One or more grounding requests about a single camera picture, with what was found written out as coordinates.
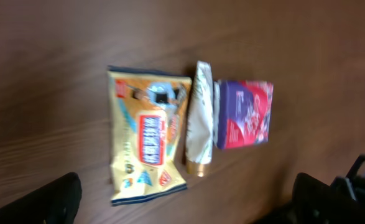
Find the red purple tissue pack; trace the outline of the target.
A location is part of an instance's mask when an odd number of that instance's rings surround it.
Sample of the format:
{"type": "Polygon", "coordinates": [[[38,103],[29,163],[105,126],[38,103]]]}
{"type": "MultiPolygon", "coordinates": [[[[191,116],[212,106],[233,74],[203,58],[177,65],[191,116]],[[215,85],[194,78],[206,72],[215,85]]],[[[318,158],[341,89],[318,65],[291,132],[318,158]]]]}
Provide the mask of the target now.
{"type": "Polygon", "coordinates": [[[233,149],[267,142],[274,85],[218,80],[214,84],[214,144],[233,149]]]}

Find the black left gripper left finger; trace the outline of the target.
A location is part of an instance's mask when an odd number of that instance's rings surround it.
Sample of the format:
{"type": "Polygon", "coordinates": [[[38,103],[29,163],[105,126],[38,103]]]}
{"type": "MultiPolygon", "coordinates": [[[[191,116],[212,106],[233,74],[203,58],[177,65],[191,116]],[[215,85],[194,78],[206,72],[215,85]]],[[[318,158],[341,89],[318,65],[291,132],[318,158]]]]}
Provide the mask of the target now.
{"type": "Polygon", "coordinates": [[[73,223],[82,198],[77,173],[69,172],[0,208],[0,223],[73,223]]]}

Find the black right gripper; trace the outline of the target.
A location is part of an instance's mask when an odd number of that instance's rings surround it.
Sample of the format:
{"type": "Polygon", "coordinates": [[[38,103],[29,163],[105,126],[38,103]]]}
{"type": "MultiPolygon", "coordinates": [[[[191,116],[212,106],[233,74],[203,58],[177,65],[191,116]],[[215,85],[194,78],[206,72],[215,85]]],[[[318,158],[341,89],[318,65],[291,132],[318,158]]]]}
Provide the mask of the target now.
{"type": "Polygon", "coordinates": [[[347,195],[365,211],[365,154],[358,156],[344,177],[337,176],[331,187],[347,195]]]}

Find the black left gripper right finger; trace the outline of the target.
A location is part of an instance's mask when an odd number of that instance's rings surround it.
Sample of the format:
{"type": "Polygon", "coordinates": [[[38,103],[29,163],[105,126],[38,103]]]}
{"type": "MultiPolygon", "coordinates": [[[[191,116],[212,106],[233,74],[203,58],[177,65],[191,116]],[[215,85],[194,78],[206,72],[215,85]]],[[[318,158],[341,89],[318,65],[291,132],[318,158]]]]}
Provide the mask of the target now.
{"type": "Polygon", "coordinates": [[[360,223],[358,204],[306,173],[295,179],[292,203],[298,223],[360,223]]]}

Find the yellow wet wipes packet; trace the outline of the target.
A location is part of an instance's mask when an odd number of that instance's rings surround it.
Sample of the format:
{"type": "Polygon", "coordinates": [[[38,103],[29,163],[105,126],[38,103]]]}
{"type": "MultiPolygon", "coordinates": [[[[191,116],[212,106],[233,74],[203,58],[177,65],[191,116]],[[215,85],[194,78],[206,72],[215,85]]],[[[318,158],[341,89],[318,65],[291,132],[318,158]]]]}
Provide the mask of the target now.
{"type": "Polygon", "coordinates": [[[174,165],[192,79],[159,70],[108,67],[114,206],[187,189],[174,165]]]}

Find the white tube gold cap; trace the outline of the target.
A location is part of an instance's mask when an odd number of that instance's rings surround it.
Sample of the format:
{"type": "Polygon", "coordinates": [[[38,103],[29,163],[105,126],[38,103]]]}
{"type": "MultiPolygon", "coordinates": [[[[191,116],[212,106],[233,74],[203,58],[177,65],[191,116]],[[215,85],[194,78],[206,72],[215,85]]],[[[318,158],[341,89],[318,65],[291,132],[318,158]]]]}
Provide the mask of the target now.
{"type": "Polygon", "coordinates": [[[213,150],[213,77],[211,65],[198,61],[188,109],[185,141],[189,174],[205,176],[210,168],[213,150]]]}

